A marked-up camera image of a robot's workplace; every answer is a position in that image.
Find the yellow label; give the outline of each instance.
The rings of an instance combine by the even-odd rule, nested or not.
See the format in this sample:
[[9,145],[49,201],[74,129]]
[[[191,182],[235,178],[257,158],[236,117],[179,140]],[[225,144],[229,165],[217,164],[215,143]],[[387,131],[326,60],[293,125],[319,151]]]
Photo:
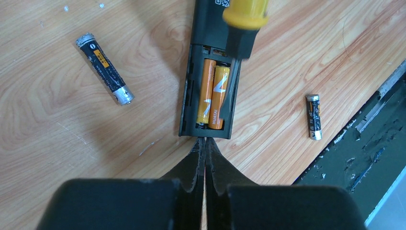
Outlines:
[[104,56],[102,55],[102,53],[100,52],[100,50],[96,49],[95,51],[93,51],[93,53],[97,56],[97,58],[99,59],[99,61],[103,64],[103,66],[105,68],[109,67],[109,63],[107,63],[106,59],[104,58]]

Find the screwdriver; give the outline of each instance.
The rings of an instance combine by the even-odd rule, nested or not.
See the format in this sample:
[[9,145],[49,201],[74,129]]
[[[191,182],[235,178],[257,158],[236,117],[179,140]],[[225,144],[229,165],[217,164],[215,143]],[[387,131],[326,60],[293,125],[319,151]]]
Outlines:
[[259,29],[268,22],[266,9],[269,0],[231,0],[224,9],[223,20],[228,24],[226,54],[232,58],[226,94],[220,109],[220,118],[231,113],[233,92],[241,61],[251,56]]

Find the scratch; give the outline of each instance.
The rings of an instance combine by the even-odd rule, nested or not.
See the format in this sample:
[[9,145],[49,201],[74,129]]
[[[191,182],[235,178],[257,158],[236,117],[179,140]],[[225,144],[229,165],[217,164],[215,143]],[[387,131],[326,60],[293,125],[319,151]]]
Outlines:
[[364,171],[357,177],[357,179],[355,179],[355,182],[354,182],[354,184],[352,185],[350,191],[354,192],[355,187],[356,187],[359,183],[361,183],[362,178],[363,178],[363,177],[366,177],[366,175],[367,175],[369,169],[371,169],[371,168],[372,168],[372,163],[370,164],[370,166],[369,166],[366,170],[364,170]]
[[[56,122],[56,121],[54,121],[54,120],[52,120],[52,121],[55,122],[56,124],[58,124],[59,126],[61,126],[62,128],[66,129],[69,133],[71,133],[71,134],[74,135],[77,139],[79,139],[81,142],[83,142],[83,144],[85,144],[85,146],[88,147],[94,154],[96,154],[96,151],[93,150],[93,148],[92,148],[90,145],[88,145],[88,144],[86,143],[86,141],[85,141],[83,138],[79,137],[78,135],[76,135],[75,133],[73,133],[72,131],[70,131],[70,129],[68,129],[68,128],[66,128],[65,126],[61,125],[59,122]],[[96,160],[96,158],[93,157],[92,154],[89,154],[89,156],[90,156],[92,159]]]
[[396,193],[396,197],[399,200],[400,206],[402,206],[403,213],[406,215],[405,207],[403,207],[402,201],[400,200],[399,195],[397,193]]
[[77,137],[79,140],[81,140],[85,145],[87,145],[86,141],[83,138],[80,138],[78,135],[74,134],[72,131],[70,131],[70,129],[68,129],[65,126],[61,125],[59,122],[57,122],[57,124],[60,125],[62,128],[66,129],[67,131],[69,131],[69,133],[71,133],[72,135]]
[[345,46],[345,42],[344,42],[344,27],[345,27],[345,22],[347,21],[347,19],[348,19],[349,17],[350,17],[350,16],[348,15],[348,17],[345,18],[344,24],[343,24],[343,31],[342,31],[343,45],[344,45],[344,49],[345,49],[345,52],[346,52],[346,54],[347,54],[347,57],[348,57],[352,62],[358,63],[358,62],[352,60],[352,58],[351,58],[350,55],[348,54],[348,50],[347,50],[347,47]]
[[140,156],[147,151],[147,149],[151,146],[153,146],[156,142],[160,141],[163,137],[156,139],[154,142],[152,142],[151,144],[149,144],[147,147],[144,148],[144,150],[142,150],[142,152],[140,153]]

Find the silver battery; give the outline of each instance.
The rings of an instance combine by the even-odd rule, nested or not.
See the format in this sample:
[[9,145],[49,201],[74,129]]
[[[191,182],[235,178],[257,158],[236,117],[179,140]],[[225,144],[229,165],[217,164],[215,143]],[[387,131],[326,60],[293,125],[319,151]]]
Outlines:
[[111,61],[106,57],[94,36],[91,33],[86,33],[76,40],[76,44],[85,53],[97,74],[116,97],[118,103],[120,105],[130,104],[131,100],[134,99],[134,95]]
[[320,96],[318,94],[309,94],[306,96],[306,100],[310,138],[313,140],[321,140]]

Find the battery label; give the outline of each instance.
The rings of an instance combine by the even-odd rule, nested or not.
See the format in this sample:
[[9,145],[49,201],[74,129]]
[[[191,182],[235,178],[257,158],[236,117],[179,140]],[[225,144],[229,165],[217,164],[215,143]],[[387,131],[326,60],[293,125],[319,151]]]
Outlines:
[[307,102],[308,122],[310,131],[321,130],[320,101]]
[[125,86],[123,79],[95,40],[84,44],[80,49],[88,57],[91,65],[112,92]]
[[107,63],[106,59],[104,58],[103,54],[100,52],[100,50],[96,49],[93,51],[93,53],[96,55],[97,59],[101,62],[101,64],[107,68],[109,67],[109,63]]

